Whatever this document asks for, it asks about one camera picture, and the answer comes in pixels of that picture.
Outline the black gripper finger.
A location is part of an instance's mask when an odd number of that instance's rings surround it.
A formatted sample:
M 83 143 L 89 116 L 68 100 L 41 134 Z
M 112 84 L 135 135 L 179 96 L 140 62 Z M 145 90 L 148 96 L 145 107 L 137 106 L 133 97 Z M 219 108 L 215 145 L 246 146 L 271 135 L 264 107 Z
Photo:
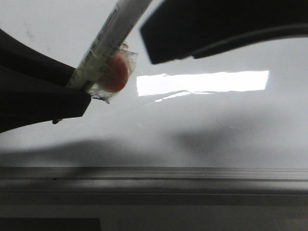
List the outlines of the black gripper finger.
M 66 87 L 74 68 L 0 32 L 0 130 L 81 117 L 91 97 Z
M 141 29 L 153 64 L 308 34 L 305 0 L 166 0 Z

